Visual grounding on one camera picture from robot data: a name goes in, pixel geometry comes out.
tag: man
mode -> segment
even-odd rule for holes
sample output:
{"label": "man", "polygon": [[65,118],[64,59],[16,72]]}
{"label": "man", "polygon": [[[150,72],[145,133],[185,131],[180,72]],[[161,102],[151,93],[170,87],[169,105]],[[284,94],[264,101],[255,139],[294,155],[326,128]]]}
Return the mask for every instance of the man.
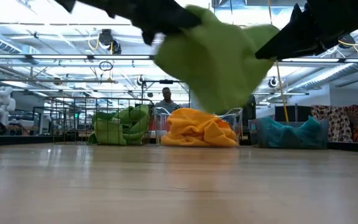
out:
{"label": "man", "polygon": [[169,113],[172,113],[174,110],[180,108],[179,105],[171,100],[171,90],[168,87],[164,87],[162,89],[162,95],[164,96],[164,99],[161,102],[156,103],[155,107],[162,107]]}

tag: yellow towel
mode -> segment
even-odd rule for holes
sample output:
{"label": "yellow towel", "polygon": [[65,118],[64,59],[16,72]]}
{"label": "yellow towel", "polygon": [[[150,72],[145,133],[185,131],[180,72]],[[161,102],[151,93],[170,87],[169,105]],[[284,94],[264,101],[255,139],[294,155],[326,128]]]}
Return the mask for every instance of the yellow towel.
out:
{"label": "yellow towel", "polygon": [[236,134],[221,118],[194,109],[175,110],[168,117],[170,131],[162,144],[174,146],[236,146]]}

